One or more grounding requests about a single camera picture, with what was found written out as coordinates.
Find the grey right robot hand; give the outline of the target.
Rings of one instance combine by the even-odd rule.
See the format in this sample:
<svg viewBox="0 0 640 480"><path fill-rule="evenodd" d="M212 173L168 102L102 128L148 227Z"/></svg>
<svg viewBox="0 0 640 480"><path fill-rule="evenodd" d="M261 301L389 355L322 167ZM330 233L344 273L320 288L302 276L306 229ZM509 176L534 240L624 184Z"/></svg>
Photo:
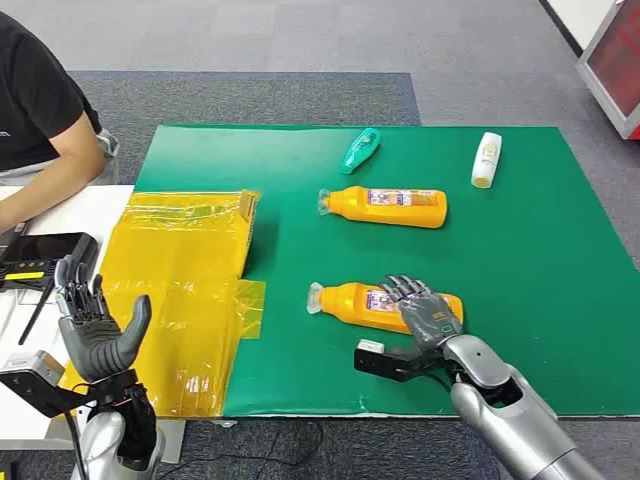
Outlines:
<svg viewBox="0 0 640 480"><path fill-rule="evenodd" d="M407 275L387 275L380 287L399 310L421 351L435 350L463 331L462 323L441 295L423 281Z"/></svg>

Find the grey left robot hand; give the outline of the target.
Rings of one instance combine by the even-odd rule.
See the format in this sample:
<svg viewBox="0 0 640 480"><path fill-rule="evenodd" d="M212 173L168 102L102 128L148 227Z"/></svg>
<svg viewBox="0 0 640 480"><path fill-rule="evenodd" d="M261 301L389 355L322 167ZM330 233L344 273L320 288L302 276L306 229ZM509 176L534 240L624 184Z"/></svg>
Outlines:
<svg viewBox="0 0 640 480"><path fill-rule="evenodd" d="M133 304L132 317L121 329L111 315L100 274L88 283L88 267L71 255L54 271L56 301L62 338L75 371L88 383L125 372L137 357L152 318L148 295Z"/></svg>

